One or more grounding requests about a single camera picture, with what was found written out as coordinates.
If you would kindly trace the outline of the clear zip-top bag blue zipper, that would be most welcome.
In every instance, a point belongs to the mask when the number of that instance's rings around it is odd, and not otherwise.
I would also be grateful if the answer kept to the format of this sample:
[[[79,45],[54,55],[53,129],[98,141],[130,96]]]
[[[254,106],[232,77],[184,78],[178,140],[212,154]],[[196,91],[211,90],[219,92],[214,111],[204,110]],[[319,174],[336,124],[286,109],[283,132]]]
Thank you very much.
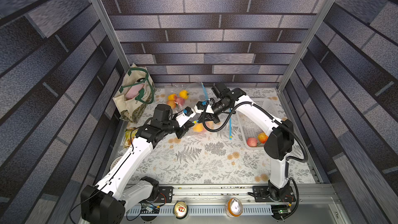
[[[164,93],[165,102],[172,108],[173,113],[179,113],[187,106],[194,108],[197,102],[209,99],[203,83],[166,86]]]

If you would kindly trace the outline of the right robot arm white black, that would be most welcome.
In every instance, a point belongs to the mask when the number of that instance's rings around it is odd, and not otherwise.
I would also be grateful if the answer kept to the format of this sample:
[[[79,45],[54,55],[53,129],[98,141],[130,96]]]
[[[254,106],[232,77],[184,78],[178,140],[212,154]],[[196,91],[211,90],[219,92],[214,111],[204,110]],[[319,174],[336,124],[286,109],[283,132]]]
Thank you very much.
[[[230,90],[224,83],[212,87],[212,91],[219,101],[209,99],[198,102],[195,112],[201,114],[199,122],[209,132],[222,130],[234,112],[242,113],[254,122],[268,137],[264,150],[271,158],[271,175],[268,180],[269,194],[273,198],[284,196],[292,179],[288,178],[289,161],[301,163],[308,161],[307,150],[294,133],[293,123],[290,120],[281,120],[256,104],[246,92],[235,88]],[[217,122],[218,116],[230,110],[225,122],[217,129],[210,129],[205,124],[208,121]]]

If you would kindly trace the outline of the yellow peach top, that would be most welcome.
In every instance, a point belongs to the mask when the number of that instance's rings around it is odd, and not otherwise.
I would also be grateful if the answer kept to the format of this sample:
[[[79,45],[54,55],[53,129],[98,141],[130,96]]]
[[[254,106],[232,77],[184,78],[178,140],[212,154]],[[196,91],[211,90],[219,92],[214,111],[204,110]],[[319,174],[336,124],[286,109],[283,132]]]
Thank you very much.
[[[202,123],[196,123],[194,127],[192,128],[193,132],[195,133],[201,133],[204,130],[203,124]]]

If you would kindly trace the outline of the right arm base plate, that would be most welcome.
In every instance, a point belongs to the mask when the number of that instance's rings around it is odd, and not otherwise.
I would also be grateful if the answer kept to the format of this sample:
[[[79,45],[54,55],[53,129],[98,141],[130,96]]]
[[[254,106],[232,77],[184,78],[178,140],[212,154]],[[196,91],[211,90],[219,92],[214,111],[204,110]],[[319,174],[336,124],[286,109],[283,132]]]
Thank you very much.
[[[295,194],[289,184],[281,189],[274,186],[269,189],[268,185],[253,186],[252,193],[256,202],[296,202]]]

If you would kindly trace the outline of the white plastic mesh basket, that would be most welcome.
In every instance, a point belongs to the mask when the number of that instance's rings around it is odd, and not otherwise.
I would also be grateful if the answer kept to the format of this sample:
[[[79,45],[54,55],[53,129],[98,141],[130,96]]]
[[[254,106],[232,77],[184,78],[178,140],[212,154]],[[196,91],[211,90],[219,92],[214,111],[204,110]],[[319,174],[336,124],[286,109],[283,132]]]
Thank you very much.
[[[253,98],[252,99],[257,105],[265,109],[268,113],[272,114],[275,117],[280,118],[280,114],[277,109],[277,101],[270,98]],[[250,150],[263,150],[264,144],[260,143],[258,140],[258,135],[263,132],[262,129],[251,119],[249,119],[246,115],[241,112],[238,112],[238,123],[242,132],[242,136],[244,139],[244,145],[247,149]],[[247,144],[247,140],[255,138],[257,140],[257,146],[251,147]]]

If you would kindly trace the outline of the yellow peach green leaf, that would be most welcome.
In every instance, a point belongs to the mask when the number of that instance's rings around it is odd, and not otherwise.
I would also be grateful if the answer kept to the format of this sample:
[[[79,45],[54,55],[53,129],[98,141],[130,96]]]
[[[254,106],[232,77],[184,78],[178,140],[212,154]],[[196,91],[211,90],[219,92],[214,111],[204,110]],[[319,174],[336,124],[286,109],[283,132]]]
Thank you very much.
[[[179,92],[179,96],[187,100],[189,98],[189,92],[187,90],[182,90]]]

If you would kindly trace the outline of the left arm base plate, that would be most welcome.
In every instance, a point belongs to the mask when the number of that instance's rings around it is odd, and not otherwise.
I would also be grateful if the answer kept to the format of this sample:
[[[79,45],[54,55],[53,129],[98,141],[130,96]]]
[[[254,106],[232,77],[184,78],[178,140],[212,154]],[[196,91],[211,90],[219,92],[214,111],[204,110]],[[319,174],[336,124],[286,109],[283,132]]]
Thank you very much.
[[[173,190],[174,188],[171,186],[160,186],[158,190],[158,194],[153,197],[144,200],[145,203],[171,203],[173,200]]]

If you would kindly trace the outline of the pink peach with leaf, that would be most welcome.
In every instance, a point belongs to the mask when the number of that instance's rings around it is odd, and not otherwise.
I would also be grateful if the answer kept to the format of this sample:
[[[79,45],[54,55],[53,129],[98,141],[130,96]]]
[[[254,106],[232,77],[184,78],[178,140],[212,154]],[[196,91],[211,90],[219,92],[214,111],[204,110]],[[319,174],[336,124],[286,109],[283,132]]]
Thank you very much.
[[[175,103],[176,103],[178,106],[183,107],[184,104],[185,104],[185,99],[183,99],[182,97],[177,97],[177,98],[175,99]]]

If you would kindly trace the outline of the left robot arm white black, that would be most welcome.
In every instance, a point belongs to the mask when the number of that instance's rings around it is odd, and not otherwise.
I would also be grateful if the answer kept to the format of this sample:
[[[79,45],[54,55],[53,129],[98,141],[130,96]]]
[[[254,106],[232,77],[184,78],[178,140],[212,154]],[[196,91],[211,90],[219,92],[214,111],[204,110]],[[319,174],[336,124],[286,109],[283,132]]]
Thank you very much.
[[[126,212],[141,202],[154,202],[159,182],[148,176],[126,188],[139,165],[156,145],[169,134],[182,138],[193,127],[196,110],[186,107],[173,114],[169,105],[159,104],[152,117],[138,128],[131,145],[117,164],[95,185],[82,191],[81,218],[91,224],[118,224]]]

